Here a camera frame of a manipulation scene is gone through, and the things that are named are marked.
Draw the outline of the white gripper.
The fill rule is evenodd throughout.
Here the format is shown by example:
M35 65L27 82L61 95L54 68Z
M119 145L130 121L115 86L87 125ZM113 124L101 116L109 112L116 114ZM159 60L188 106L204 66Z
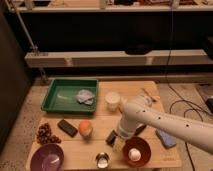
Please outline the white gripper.
M121 153L125 144L126 140L120 136L117 136L113 143L113 151L116 153Z

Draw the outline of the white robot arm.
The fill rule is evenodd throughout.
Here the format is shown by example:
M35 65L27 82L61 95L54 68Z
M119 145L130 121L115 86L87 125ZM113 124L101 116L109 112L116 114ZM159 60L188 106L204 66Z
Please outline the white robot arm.
M121 112L117 134L124 140L132 138L137 127L145 124L213 155L213 124L159 112L142 96L121 100Z

